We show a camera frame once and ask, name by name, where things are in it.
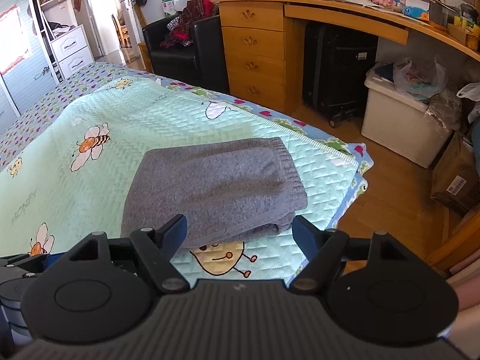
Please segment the grey knit trousers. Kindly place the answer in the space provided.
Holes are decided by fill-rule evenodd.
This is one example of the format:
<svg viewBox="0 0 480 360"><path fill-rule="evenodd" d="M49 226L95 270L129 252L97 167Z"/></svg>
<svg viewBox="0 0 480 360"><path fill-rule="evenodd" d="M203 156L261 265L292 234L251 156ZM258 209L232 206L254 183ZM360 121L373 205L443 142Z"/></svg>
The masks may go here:
<svg viewBox="0 0 480 360"><path fill-rule="evenodd" d="M184 215L182 246L247 241L287 230L308 195L279 137L145 152L129 188L121 236Z"/></svg>

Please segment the dark red clothes pile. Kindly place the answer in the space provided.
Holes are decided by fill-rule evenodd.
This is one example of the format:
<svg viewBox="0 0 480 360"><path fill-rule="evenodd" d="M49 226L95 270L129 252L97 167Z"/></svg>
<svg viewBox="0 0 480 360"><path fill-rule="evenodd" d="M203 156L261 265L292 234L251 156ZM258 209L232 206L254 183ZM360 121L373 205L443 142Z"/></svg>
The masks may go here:
<svg viewBox="0 0 480 360"><path fill-rule="evenodd" d="M193 23L213 14L215 4L212 0L190 0L183 11L167 24L168 33L160 43L163 48L180 44L187 47L192 42Z"/></svg>

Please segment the brown cardboard box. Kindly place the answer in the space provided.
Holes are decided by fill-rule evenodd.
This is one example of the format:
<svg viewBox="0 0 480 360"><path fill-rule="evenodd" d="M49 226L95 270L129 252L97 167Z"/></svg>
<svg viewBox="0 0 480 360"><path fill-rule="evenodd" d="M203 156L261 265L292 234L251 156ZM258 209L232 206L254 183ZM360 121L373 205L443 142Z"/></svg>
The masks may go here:
<svg viewBox="0 0 480 360"><path fill-rule="evenodd" d="M473 147L455 133L432 174L430 198L465 215L479 204L479 175Z"/></svg>

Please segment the white plastic storage bin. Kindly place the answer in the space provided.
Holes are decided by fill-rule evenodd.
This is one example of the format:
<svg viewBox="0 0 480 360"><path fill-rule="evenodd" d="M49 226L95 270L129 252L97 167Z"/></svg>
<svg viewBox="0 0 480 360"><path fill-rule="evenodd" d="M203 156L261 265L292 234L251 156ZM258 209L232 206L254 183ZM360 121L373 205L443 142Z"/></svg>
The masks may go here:
<svg viewBox="0 0 480 360"><path fill-rule="evenodd" d="M368 72L364 84L368 98L362 136L428 168L452 130L445 129L428 115L425 103L399 92L374 70Z"/></svg>

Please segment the black suitcase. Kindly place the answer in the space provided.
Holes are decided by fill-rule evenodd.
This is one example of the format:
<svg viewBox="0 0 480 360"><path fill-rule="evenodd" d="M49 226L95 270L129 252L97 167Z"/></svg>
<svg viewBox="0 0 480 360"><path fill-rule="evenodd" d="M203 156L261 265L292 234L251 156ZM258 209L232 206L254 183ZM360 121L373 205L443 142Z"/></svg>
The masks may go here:
<svg viewBox="0 0 480 360"><path fill-rule="evenodd" d="M331 127L365 113L366 76L376 63L378 37L310 21L304 36L303 101Z"/></svg>

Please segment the clear plastic bag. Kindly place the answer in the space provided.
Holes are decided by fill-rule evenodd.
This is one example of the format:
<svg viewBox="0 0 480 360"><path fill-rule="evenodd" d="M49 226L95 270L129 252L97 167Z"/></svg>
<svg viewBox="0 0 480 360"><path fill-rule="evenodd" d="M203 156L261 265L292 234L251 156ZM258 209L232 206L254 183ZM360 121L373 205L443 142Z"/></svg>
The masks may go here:
<svg viewBox="0 0 480 360"><path fill-rule="evenodd" d="M393 82L398 91L426 101L446 87L448 72L438 57L402 58L393 65Z"/></svg>

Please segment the sliding door wardrobe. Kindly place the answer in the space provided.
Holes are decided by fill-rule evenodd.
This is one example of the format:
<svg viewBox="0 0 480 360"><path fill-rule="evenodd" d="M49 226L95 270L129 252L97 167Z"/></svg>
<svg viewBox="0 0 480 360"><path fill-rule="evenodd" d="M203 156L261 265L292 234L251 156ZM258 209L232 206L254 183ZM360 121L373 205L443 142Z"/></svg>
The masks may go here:
<svg viewBox="0 0 480 360"><path fill-rule="evenodd" d="M1 131L57 85L33 0L1 0Z"/></svg>

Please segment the white drawer cabinet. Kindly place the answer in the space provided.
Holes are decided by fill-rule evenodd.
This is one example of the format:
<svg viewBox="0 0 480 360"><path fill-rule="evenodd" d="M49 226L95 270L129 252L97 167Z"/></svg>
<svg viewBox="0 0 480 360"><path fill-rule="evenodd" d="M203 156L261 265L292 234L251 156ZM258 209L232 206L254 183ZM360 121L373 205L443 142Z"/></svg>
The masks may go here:
<svg viewBox="0 0 480 360"><path fill-rule="evenodd" d="M50 45L64 79L94 61L82 25L74 27L74 29L55 38Z"/></svg>

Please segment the wooden desk with drawers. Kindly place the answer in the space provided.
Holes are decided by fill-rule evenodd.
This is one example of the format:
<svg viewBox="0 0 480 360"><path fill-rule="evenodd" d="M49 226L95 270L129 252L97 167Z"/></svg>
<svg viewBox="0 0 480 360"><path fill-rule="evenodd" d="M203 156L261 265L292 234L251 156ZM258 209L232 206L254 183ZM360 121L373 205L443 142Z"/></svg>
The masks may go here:
<svg viewBox="0 0 480 360"><path fill-rule="evenodd" d="M410 33L479 59L479 52L431 24L341 0L216 0L233 96L283 113L302 102L337 119L365 97L364 74L379 40L407 45Z"/></svg>

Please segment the blue fish toy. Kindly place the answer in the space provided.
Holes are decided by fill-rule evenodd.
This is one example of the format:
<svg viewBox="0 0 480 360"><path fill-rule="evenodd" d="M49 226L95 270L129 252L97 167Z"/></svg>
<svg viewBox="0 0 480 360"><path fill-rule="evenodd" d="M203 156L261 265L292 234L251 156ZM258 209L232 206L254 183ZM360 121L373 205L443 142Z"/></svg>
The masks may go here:
<svg viewBox="0 0 480 360"><path fill-rule="evenodd" d="M430 20L429 12L420 7L404 6L403 14L415 20L428 22Z"/></svg>

